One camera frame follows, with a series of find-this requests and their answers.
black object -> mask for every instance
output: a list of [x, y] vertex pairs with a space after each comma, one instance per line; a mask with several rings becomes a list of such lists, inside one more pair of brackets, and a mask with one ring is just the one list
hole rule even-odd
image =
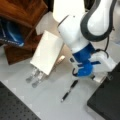
[[70, 86], [70, 90], [63, 96], [61, 102], [63, 102], [67, 98], [67, 96], [70, 94], [71, 90], [77, 85], [77, 83], [78, 83], [78, 80], [75, 80], [73, 82], [73, 84]]
[[85, 3], [85, 8], [90, 10], [91, 7], [93, 6], [95, 0], [84, 0], [84, 3]]
[[0, 120], [40, 120], [0, 82]]
[[102, 41], [109, 36], [111, 31], [113, 30], [113, 11], [114, 11], [116, 1], [117, 0], [112, 1], [112, 4], [110, 6], [110, 12], [109, 12], [109, 26], [108, 26], [108, 29], [106, 30], [106, 32], [103, 33], [102, 35], [94, 35], [91, 32], [89, 32], [89, 29], [88, 29], [88, 22], [90, 20], [90, 17], [94, 14], [96, 9], [99, 7], [101, 0], [96, 0], [94, 2], [92, 8], [83, 17], [82, 22], [80, 24], [81, 32], [87, 40], [92, 41], [92, 42], [99, 42], [99, 41]]
[[48, 11], [52, 11], [53, 12], [54, 0], [44, 0], [44, 2], [48, 6]]
[[120, 120], [120, 63], [109, 73], [87, 105], [106, 120]]
[[109, 38], [109, 36], [108, 36], [108, 37], [107, 37], [107, 44], [106, 44], [106, 47], [105, 47], [105, 51], [107, 51], [107, 48], [108, 48], [109, 42], [110, 42], [110, 38]]

wooden furniture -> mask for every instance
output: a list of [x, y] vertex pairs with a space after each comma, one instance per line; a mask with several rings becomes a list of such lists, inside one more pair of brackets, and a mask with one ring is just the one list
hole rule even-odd
[[33, 55], [37, 47], [37, 44], [33, 45], [34, 37], [37, 35], [35, 27], [46, 12], [47, 5], [43, 0], [0, 0], [0, 16], [16, 22], [25, 40], [23, 47], [5, 46], [9, 64]]

